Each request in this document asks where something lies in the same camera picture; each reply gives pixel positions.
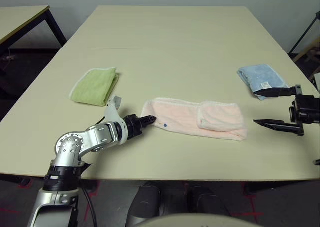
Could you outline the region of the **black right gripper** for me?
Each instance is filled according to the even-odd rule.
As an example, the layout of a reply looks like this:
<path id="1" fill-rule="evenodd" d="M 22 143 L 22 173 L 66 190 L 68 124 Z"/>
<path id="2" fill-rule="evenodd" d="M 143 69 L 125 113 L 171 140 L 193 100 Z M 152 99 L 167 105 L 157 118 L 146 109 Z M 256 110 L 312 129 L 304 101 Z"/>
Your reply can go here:
<path id="1" fill-rule="evenodd" d="M 255 95 L 266 98 L 290 97 L 295 96 L 292 106 L 289 108 L 290 120 L 292 123 L 286 123 L 283 120 L 274 119 L 254 119 L 253 121 L 265 128 L 292 133 L 298 136 L 304 136 L 303 124 L 320 123 L 320 99 L 313 95 L 303 95 L 300 85 L 293 87 L 272 87 L 261 89 L 254 92 Z"/>

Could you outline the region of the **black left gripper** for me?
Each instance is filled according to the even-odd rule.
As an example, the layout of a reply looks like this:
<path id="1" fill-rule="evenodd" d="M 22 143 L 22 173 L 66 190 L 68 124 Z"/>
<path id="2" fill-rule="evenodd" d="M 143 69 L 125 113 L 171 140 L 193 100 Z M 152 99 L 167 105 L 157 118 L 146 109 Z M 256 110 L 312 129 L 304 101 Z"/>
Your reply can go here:
<path id="1" fill-rule="evenodd" d="M 143 124 L 153 124 L 157 120 L 157 118 L 153 115 L 144 116 L 141 119 Z M 140 121 L 140 118 L 137 117 L 135 114 L 126 116 L 124 118 L 124 122 L 127 126 L 128 138 L 135 138 L 143 133 L 143 126 Z"/>

